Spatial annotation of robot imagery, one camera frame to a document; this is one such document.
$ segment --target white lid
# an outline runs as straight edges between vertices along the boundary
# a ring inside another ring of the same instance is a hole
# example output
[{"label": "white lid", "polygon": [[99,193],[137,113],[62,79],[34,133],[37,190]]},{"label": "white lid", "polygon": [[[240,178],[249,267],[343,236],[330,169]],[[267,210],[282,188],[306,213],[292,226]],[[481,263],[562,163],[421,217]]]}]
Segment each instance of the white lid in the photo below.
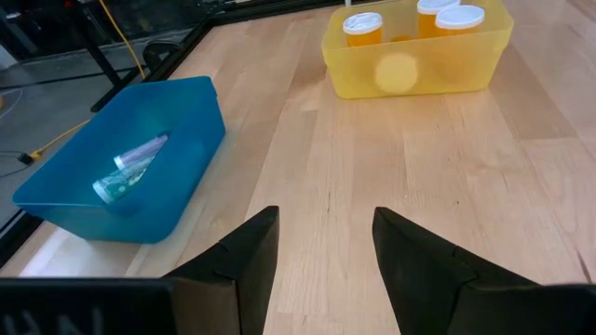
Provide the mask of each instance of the white lid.
[{"label": "white lid", "polygon": [[460,0],[420,0],[418,1],[418,13],[425,15],[437,15],[440,10],[459,6]]},{"label": "white lid", "polygon": [[383,17],[379,13],[360,13],[352,15],[344,21],[344,33],[368,34],[383,25]]},{"label": "white lid", "polygon": [[460,30],[476,27],[484,22],[484,9],[465,5],[442,10],[435,25],[441,29]]}]

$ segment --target floor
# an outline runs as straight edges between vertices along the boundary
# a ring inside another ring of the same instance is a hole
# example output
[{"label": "floor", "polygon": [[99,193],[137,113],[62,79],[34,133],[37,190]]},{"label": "floor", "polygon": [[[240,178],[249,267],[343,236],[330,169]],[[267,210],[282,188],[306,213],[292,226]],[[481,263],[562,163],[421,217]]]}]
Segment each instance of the floor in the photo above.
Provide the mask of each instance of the floor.
[{"label": "floor", "polygon": [[280,206],[265,334],[398,334],[373,210],[389,207],[542,284],[596,275],[596,11],[506,0],[482,91],[341,100],[320,53],[334,8],[217,27],[172,78],[209,75],[227,135],[170,237],[89,242],[44,223],[6,276],[161,276]]},{"label": "floor", "polygon": [[[180,41],[186,34],[188,30],[163,33],[134,41],[132,45],[141,57],[147,41],[156,38]],[[104,47],[103,52],[117,70],[134,66],[128,50],[123,46]],[[90,106],[112,87],[105,75],[44,85],[30,84],[101,72],[87,52],[73,52],[52,59],[17,64],[1,72],[0,94],[5,95],[6,108],[0,110],[0,151],[30,153],[36,150],[62,132],[93,117]],[[1,88],[21,85],[25,87]],[[20,173],[0,178],[0,222],[4,222],[17,209],[11,200],[15,190],[66,140],[48,150],[41,162]],[[21,167],[22,164],[13,158],[0,157],[0,175]]]}]

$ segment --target black metal frame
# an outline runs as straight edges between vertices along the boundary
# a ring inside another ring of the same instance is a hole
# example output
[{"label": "black metal frame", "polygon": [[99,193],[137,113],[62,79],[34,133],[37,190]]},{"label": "black metal frame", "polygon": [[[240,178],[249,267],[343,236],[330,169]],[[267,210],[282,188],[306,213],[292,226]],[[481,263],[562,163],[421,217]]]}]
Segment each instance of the black metal frame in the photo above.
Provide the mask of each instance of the black metal frame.
[{"label": "black metal frame", "polygon": [[[184,38],[181,42],[181,49],[169,53],[161,65],[142,81],[146,83],[168,79],[213,27],[343,3],[343,0],[251,0],[240,4],[230,4],[222,12],[209,14],[206,20],[200,22]],[[3,227],[0,227],[0,268],[43,221],[43,219],[19,209]]]}]

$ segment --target blue plastic bin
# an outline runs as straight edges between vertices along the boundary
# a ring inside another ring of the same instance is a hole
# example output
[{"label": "blue plastic bin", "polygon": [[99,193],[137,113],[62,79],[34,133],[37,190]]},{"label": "blue plastic bin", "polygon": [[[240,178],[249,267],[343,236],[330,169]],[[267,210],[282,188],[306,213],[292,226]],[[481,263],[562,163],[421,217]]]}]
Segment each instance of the blue plastic bin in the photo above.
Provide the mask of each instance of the blue plastic bin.
[{"label": "blue plastic bin", "polygon": [[[105,205],[94,181],[114,156],[169,131],[141,180]],[[224,137],[208,77],[122,90],[13,195],[27,212],[91,240],[155,243],[168,236]]]}]

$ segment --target wood grain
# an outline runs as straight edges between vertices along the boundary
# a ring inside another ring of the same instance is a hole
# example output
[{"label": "wood grain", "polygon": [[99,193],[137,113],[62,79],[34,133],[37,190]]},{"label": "wood grain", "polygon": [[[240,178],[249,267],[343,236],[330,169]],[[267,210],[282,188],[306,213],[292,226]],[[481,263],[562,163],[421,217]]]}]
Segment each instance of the wood grain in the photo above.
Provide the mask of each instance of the wood grain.
[{"label": "wood grain", "polygon": [[210,76],[228,132],[172,235],[98,243],[45,224],[0,275],[160,276],[278,205],[268,335],[399,333],[377,206],[540,283],[593,280],[593,6],[506,4],[494,81],[452,95],[337,98],[320,53],[332,7],[213,29],[172,78]]}]

